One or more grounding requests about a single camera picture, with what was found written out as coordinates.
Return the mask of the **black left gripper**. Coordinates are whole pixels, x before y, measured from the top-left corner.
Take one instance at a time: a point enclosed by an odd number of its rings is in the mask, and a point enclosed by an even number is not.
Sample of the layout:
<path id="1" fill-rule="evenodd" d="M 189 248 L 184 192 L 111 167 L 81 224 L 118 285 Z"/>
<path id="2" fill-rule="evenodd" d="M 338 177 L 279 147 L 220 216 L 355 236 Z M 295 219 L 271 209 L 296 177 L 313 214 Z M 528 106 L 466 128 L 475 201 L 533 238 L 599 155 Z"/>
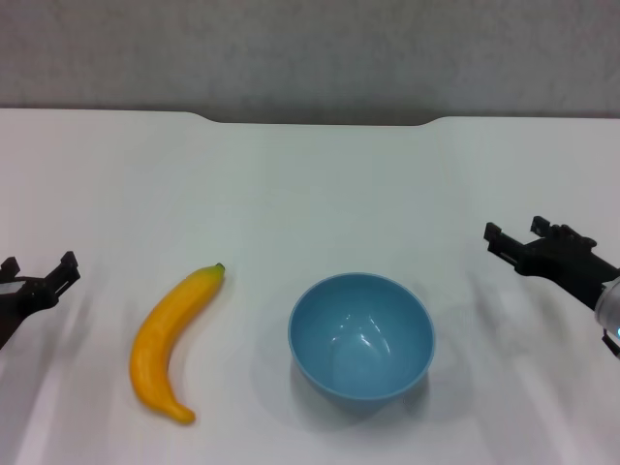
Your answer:
<path id="1" fill-rule="evenodd" d="M 53 307 L 80 278 L 73 251 L 66 252 L 46 278 L 16 278 L 19 272 L 15 257 L 1 263 L 1 347 L 28 317 Z"/>

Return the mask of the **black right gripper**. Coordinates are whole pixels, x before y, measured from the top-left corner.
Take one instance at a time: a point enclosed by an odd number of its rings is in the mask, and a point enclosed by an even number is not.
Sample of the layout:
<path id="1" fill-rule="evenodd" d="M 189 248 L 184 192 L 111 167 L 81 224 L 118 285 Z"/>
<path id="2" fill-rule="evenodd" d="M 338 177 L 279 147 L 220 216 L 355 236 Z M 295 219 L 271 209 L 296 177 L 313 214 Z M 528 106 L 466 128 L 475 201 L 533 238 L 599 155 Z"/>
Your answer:
<path id="1" fill-rule="evenodd" d="M 552 281 L 590 309 L 602 296 L 605 283 L 619 277 L 619 268 L 593 253 L 597 242 L 567 225 L 553 225 L 535 216 L 530 231 L 539 239 L 522 244 L 487 223 L 483 238 L 487 251 L 523 276 Z"/>

